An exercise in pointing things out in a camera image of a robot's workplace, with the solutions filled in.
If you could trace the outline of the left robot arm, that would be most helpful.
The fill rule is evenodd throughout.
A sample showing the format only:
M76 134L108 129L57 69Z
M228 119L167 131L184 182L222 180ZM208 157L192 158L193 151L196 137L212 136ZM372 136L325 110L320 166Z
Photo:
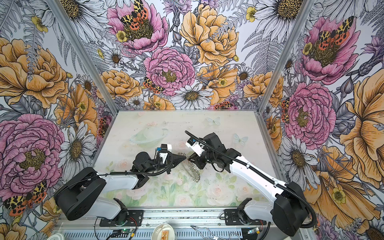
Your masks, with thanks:
M121 200L109 200L102 194L116 190L138 190L151 177L170 174L185 159L186 156L158 150L154 158L146 152L138 153L130 171L101 174L87 167L60 187L54 194L54 200L69 221L96 217L122 226L130 218L127 207Z

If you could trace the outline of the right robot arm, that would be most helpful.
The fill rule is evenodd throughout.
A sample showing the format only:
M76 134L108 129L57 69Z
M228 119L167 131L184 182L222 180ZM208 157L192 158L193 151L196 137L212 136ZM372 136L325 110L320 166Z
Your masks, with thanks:
M268 175L237 150L227 149L215 133L204 138L198 138L189 131L185 133L189 136L186 146L194 152L190 158L199 169L207 164L218 166L246 181L267 199L264 204L252 198L243 200L237 207L241 224L266 221L290 237L299 229L310 229L317 225L316 212L297 183L286 183Z

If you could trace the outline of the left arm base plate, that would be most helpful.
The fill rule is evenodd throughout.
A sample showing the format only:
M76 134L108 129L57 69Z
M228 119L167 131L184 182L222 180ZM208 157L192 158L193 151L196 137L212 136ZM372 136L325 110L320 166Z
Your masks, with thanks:
M140 227L144 218L143 210L121 211L114 219L101 219L100 227Z

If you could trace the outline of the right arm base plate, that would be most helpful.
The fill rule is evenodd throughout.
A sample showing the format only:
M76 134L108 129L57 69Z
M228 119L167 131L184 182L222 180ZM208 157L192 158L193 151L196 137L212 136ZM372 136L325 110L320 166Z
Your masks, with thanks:
M261 226L266 225L266 221L251 220L245 212L238 209L224 209L224 221L226 226Z

